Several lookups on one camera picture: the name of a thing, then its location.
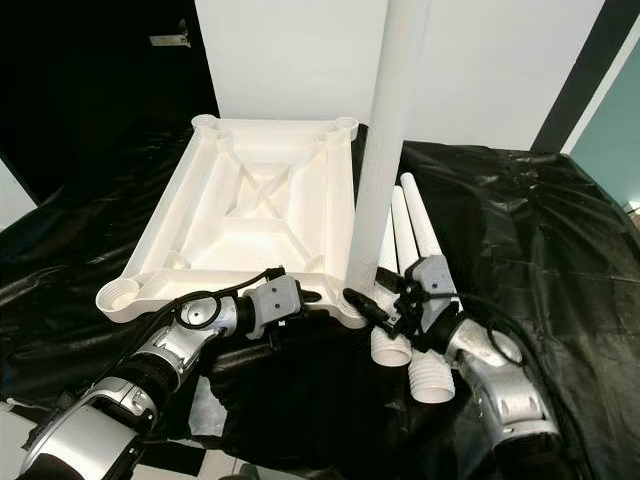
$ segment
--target white pipe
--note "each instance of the white pipe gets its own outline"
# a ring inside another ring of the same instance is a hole
[[[395,183],[430,0],[390,0],[345,285],[369,294]]]
[[[380,248],[380,259],[378,265],[392,272],[398,272],[398,260],[396,259],[396,242],[393,239],[393,218],[391,217],[391,209],[387,214],[387,224],[384,229],[384,237],[382,238],[382,247]]]
[[[431,220],[429,220],[429,215],[420,196],[415,178],[410,173],[405,173],[400,177],[400,183],[402,183],[402,189],[404,190],[404,198],[407,201],[411,225],[413,226],[413,233],[416,237],[420,256],[442,255],[438,238],[433,231]]]
[[[407,268],[416,263],[419,257],[402,187],[393,188],[391,211],[393,212],[393,230],[396,237],[396,251],[398,252],[398,270],[404,275]]]
[[[411,396],[421,403],[444,403],[456,394],[451,368],[442,355],[413,351],[409,364]]]
[[[380,249],[379,265],[392,272],[397,273],[398,271],[391,211],[387,215],[387,226],[384,230],[382,248]],[[391,292],[382,287],[376,286],[373,289],[372,297],[380,308],[390,311],[393,308],[393,302],[398,296],[391,294]],[[411,361],[411,343],[404,335],[399,335],[394,340],[391,340],[383,329],[375,327],[371,331],[371,358],[378,365],[384,367],[406,365]]]

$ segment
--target black plastic sheet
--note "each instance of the black plastic sheet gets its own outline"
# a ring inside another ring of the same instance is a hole
[[[2,399],[50,409],[144,334],[148,316],[111,323],[94,298],[123,270],[190,134],[139,126],[104,168],[79,174],[0,234]],[[356,184],[365,134],[353,144]],[[635,477],[640,239],[624,213],[560,155],[407,142],[400,170],[416,178],[458,290],[495,301],[527,332],[596,475]],[[406,368],[370,360],[366,330],[293,325],[281,341],[277,352],[243,340],[206,350],[201,373],[229,416],[222,439],[199,441],[318,478],[493,475],[459,377],[453,402],[424,406],[409,394]],[[189,436],[183,397],[161,434]]]

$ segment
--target floor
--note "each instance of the floor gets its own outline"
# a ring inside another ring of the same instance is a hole
[[[14,480],[25,457],[20,448],[27,438],[33,423],[17,415],[0,411],[0,480]],[[198,479],[217,480],[222,476],[237,473],[244,462],[230,457],[221,451],[208,451]],[[138,465],[133,480],[193,480],[190,475],[183,475],[167,470]]]

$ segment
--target white plastic tray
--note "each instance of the white plastic tray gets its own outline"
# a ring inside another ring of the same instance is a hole
[[[128,322],[185,293],[229,287],[282,265],[322,294],[316,308],[360,326],[338,304],[354,220],[357,121],[200,115],[192,124],[129,263],[98,292],[98,308]]]

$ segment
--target white wall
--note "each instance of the white wall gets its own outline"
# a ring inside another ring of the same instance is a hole
[[[36,208],[0,158],[0,231]]]
[[[604,0],[433,0],[407,138],[531,146]],[[369,121],[386,0],[196,0],[221,115]]]

